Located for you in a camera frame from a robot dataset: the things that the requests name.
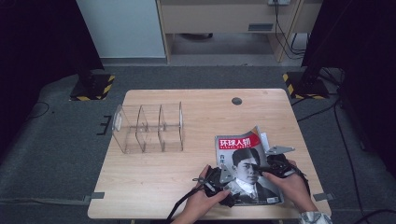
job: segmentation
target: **power outlet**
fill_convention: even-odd
[[[279,6],[288,6],[290,5],[290,0],[268,0],[269,6],[274,6],[276,3]]]

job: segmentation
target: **magazine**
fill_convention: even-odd
[[[225,165],[232,174],[226,189],[235,197],[235,205],[283,203],[282,191],[252,169],[253,165],[268,166],[265,151],[269,150],[265,133],[255,126],[240,135],[215,137],[217,166]]]

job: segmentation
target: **acrylic divider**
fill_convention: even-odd
[[[113,136],[123,153],[182,151],[181,102],[163,105],[119,105]]]

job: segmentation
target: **yellow and black hazard tape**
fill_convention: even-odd
[[[104,100],[107,97],[108,92],[111,89],[111,85],[113,85],[113,80],[115,76],[109,76],[106,86],[103,89],[103,93],[96,96],[87,96],[87,95],[79,95],[70,97],[71,101],[90,101],[90,100]]]
[[[288,74],[283,74],[283,80],[286,83],[286,87],[288,88],[289,95],[292,99],[326,99],[326,95],[320,94],[297,94],[294,92],[294,88],[290,82]]]

